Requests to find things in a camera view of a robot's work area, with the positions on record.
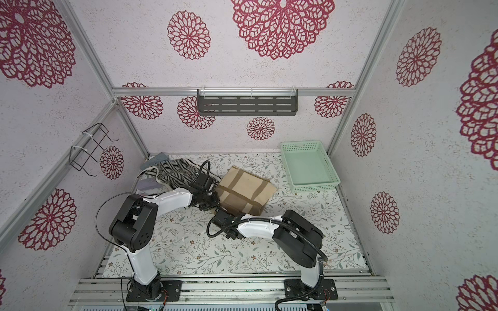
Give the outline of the brown checked scarf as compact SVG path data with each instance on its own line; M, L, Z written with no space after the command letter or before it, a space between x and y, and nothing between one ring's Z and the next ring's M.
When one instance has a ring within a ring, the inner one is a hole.
M261 216L277 188L267 179L232 167L215 188L220 206L231 215Z

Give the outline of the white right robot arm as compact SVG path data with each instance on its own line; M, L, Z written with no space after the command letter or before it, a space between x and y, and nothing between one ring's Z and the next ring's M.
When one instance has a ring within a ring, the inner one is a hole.
M206 234L210 238L224 235L232 240L261 238L275 242L300 267L304 288L318 285L323 277L324 263L328 261L322 251L323 232L293 210L268 217L244 213L232 215L218 209L208 222Z

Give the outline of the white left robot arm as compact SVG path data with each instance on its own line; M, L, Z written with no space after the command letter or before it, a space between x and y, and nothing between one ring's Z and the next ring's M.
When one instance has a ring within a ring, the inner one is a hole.
M160 273L150 252L156 219L184 207L209 210L219 204L214 191L217 179L199 173L185 187L144 196L127 193L120 210L111 222L109 233L114 243L123 248L133 271L133 284L153 295L160 290Z

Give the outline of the black white zigzag scarf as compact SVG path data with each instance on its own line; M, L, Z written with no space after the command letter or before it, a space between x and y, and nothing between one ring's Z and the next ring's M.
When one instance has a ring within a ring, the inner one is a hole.
M200 165L189 159L178 158L149 163L142 169L141 173L151 173L159 184L176 189L186 188L193 183L201 171Z

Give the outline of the mint green plastic basket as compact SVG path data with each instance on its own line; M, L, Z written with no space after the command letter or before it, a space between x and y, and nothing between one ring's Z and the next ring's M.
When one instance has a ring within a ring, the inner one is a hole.
M321 141L284 142L280 150L294 193L333 190L341 183Z

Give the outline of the floral table mat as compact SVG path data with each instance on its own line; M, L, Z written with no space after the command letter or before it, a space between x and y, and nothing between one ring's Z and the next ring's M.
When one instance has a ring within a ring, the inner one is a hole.
M263 216L277 216L291 209L324 233L327 271L362 270L368 265L335 190L293 193L279 153L188 154L197 165L208 160L211 172L223 177L239 167L269 180L277 189ZM150 241L153 263L162 275L228 275L236 273L294 272L298 265L273 241L260 238L208 238L206 226L214 215L197 208L177 209L156 221Z

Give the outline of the lilac pencil case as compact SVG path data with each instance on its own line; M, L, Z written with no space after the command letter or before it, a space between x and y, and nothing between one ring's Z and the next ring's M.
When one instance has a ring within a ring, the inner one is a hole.
M144 196L155 196L169 191L172 191L170 186L158 183L156 178L145 178L138 181L136 192Z

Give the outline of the grey blue eraser block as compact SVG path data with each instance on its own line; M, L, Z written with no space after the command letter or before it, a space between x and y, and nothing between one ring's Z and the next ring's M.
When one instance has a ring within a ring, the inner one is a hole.
M163 152L151 157L150 159L146 160L145 163L140 165L140 170L144 171L147 170L149 167L154 167L157 163L163 162L163 161L168 161L169 156L167 154L164 154Z

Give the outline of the grey metal wall shelf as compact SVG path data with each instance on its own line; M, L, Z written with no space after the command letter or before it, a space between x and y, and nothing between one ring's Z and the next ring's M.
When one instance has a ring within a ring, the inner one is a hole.
M292 117L299 108L298 90L281 95L257 95L232 92L225 94L197 91L197 110L203 117Z

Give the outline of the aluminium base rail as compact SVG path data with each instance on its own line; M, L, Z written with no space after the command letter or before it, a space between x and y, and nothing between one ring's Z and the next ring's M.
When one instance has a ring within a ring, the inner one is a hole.
M131 302L133 292L126 279L81 279L66 310L272 310L277 300L292 294L286 280L296 273L214 277L188 275L166 277L168 297L157 301ZM282 310L398 310L385 277L361 272L327 273L319 298L280 304Z

